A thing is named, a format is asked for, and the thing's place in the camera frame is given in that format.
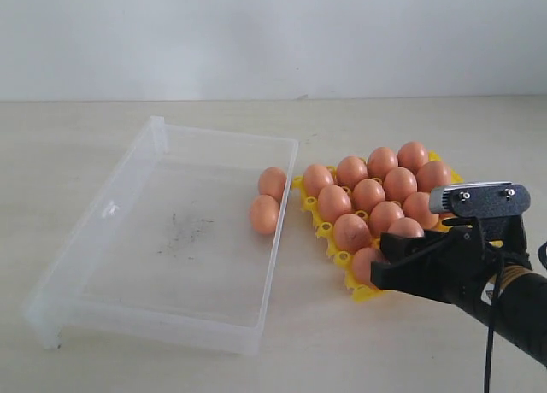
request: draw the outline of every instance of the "table surface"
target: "table surface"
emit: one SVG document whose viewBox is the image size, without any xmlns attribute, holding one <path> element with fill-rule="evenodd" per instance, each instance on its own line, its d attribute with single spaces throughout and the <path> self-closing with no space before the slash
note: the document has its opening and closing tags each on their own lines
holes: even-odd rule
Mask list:
<svg viewBox="0 0 547 393">
<path fill-rule="evenodd" d="M 486 329 L 457 308 L 390 294 L 355 304 L 291 196 L 262 350 L 205 352 L 70 329 L 44 351 L 21 304 L 151 115 L 174 124 L 297 138 L 296 173 L 411 139 L 466 180 L 532 194 L 533 265 L 547 239 L 547 97 L 250 103 L 0 103 L 0 391 L 481 391 Z M 500 337 L 492 392 L 543 392 L 544 369 Z"/>
</svg>

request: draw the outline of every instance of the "plastic container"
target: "plastic container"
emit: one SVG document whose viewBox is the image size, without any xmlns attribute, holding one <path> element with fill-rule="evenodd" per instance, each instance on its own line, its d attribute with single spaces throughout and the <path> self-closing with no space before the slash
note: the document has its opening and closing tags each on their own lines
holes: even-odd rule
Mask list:
<svg viewBox="0 0 547 393">
<path fill-rule="evenodd" d="M 252 355 L 260 345 L 297 141 L 153 117 L 31 294 L 45 348 L 83 326 Z M 287 172 L 274 236 L 247 219 L 266 167 Z"/>
</svg>

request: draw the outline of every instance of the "robotic arm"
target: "robotic arm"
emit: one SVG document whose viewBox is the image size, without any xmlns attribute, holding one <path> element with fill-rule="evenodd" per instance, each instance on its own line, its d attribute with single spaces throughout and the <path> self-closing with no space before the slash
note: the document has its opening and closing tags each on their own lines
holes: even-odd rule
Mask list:
<svg viewBox="0 0 547 393">
<path fill-rule="evenodd" d="M 526 188 L 510 182 L 438 187 L 429 208 L 454 214 L 444 220 L 452 229 L 423 238 L 383 233 L 390 263 L 374 262 L 371 280 L 381 290 L 455 304 L 489 326 L 489 338 L 495 331 L 547 366 L 547 278 L 532 271 L 526 252 L 529 207 Z M 544 266 L 546 247 L 538 251 Z"/>
</svg>

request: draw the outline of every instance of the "white wall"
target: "white wall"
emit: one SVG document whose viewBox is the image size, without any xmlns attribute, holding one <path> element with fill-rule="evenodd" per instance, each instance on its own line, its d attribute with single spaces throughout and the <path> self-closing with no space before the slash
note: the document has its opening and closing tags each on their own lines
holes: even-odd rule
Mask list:
<svg viewBox="0 0 547 393">
<path fill-rule="evenodd" d="M 547 93 L 547 0 L 0 0 L 0 99 Z"/>
</svg>

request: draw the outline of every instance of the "egg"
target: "egg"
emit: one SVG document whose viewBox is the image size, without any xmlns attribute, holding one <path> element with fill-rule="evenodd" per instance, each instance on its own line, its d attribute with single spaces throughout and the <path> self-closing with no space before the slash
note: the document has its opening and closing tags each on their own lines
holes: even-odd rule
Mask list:
<svg viewBox="0 0 547 393">
<path fill-rule="evenodd" d="M 255 231 L 262 235 L 275 232 L 278 218 L 279 204 L 270 195 L 259 195 L 250 205 L 250 224 Z"/>
<path fill-rule="evenodd" d="M 387 147 L 379 147 L 368 157 L 367 170 L 371 178 L 384 179 L 387 173 L 398 167 L 397 156 Z"/>
<path fill-rule="evenodd" d="M 334 184 L 334 178 L 327 167 L 312 164 L 304 172 L 303 184 L 309 197 L 317 197 L 325 186 Z"/>
<path fill-rule="evenodd" d="M 354 254 L 357 250 L 370 246 L 371 236 L 367 223 L 355 214 L 340 216 L 332 229 L 334 243 L 340 250 Z"/>
<path fill-rule="evenodd" d="M 429 194 L 415 192 L 403 204 L 403 212 L 409 218 L 416 220 L 422 228 L 432 229 L 438 223 L 438 215 L 429 210 Z"/>
<path fill-rule="evenodd" d="M 387 230 L 387 233 L 406 238 L 418 238 L 424 236 L 424 229 L 418 222 L 405 216 L 400 220 L 395 220 Z"/>
<path fill-rule="evenodd" d="M 350 197 L 338 185 L 327 185 L 317 197 L 317 211 L 325 222 L 334 224 L 340 216 L 351 213 Z"/>
<path fill-rule="evenodd" d="M 395 220 L 403 217 L 403 210 L 397 204 L 389 201 L 381 202 L 370 213 L 368 227 L 373 236 L 379 237 L 380 233 L 387 232 Z"/>
<path fill-rule="evenodd" d="M 443 161 L 429 161 L 416 174 L 418 191 L 431 192 L 440 185 L 448 185 L 452 182 L 450 167 Z"/>
<path fill-rule="evenodd" d="M 336 169 L 336 179 L 339 185 L 353 190 L 357 183 L 368 178 L 367 166 L 358 156 L 346 156 Z"/>
<path fill-rule="evenodd" d="M 403 203 L 410 194 L 418 191 L 418 183 L 414 174 L 407 168 L 393 168 L 384 179 L 385 197 L 389 201 Z"/>
<path fill-rule="evenodd" d="M 359 249 L 351 258 L 350 270 L 357 282 L 376 288 L 370 280 L 373 262 L 388 263 L 382 253 L 375 248 Z"/>
<path fill-rule="evenodd" d="M 258 179 L 258 193 L 261 195 L 270 195 L 277 202 L 281 202 L 286 182 L 287 175 L 281 168 L 267 168 Z"/>
<path fill-rule="evenodd" d="M 364 179 L 353 190 L 356 209 L 370 214 L 373 208 L 385 200 L 384 188 L 375 179 Z"/>
<path fill-rule="evenodd" d="M 401 147 L 397 153 L 399 167 L 407 168 L 411 173 L 417 173 L 429 161 L 424 144 L 410 141 Z"/>
</svg>

